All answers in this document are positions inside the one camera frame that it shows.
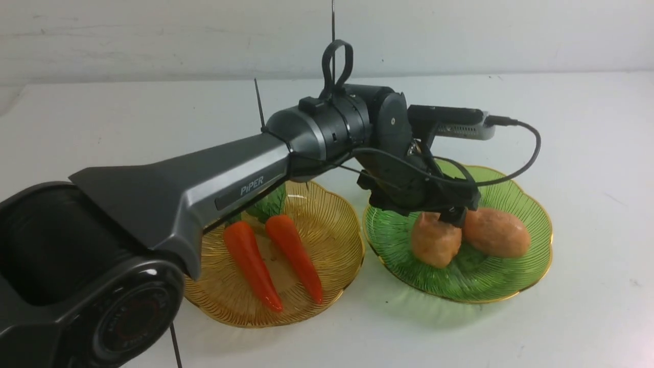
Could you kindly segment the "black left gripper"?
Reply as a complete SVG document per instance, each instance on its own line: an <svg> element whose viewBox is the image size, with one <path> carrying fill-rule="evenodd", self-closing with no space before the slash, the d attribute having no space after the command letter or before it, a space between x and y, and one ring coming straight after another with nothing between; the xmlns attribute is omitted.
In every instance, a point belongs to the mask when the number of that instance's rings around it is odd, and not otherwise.
<svg viewBox="0 0 654 368"><path fill-rule="evenodd" d="M357 148L364 168L357 184L369 191L368 204L397 214L439 212L443 223L463 228L468 210L481 198L472 178L444 175L435 160L413 138L376 139Z"/></svg>

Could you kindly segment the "dark grey robot arm left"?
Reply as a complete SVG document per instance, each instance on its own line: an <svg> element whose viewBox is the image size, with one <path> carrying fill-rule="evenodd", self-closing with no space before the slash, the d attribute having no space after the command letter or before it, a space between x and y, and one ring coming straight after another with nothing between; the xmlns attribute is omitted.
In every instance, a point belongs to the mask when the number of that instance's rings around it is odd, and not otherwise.
<svg viewBox="0 0 654 368"><path fill-rule="evenodd" d="M2 367L117 367L143 353L199 277L201 237L286 181L355 158L374 207L461 225L478 185L442 174L437 135L488 140L479 109L408 106L392 88L325 86L259 134L140 166L101 166L2 201Z"/></svg>

